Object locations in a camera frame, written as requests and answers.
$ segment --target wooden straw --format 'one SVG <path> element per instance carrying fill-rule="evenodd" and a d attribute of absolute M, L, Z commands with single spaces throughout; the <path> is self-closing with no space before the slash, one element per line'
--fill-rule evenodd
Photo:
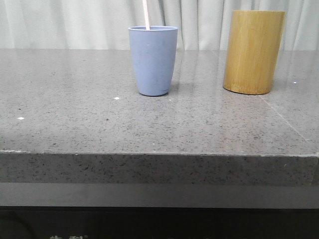
<path fill-rule="evenodd" d="M 144 9 L 145 27 L 146 27 L 146 30 L 150 30 L 150 19 L 149 19 L 147 0 L 143 0 L 143 9 Z"/>

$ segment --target blue cup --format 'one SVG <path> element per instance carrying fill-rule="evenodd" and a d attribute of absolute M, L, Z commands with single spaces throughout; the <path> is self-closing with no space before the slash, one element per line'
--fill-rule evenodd
<path fill-rule="evenodd" d="M 129 28 L 130 47 L 139 92 L 146 96 L 168 93 L 174 72 L 177 27 Z"/>

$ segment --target speckled stone surface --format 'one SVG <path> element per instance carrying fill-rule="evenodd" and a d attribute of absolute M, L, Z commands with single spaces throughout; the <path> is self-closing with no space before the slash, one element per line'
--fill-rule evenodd
<path fill-rule="evenodd" d="M 222 88 L 225 52 L 178 52 L 162 97 L 129 51 L 0 53 L 2 182 L 319 184 L 316 51 L 281 52 L 263 96 Z"/>

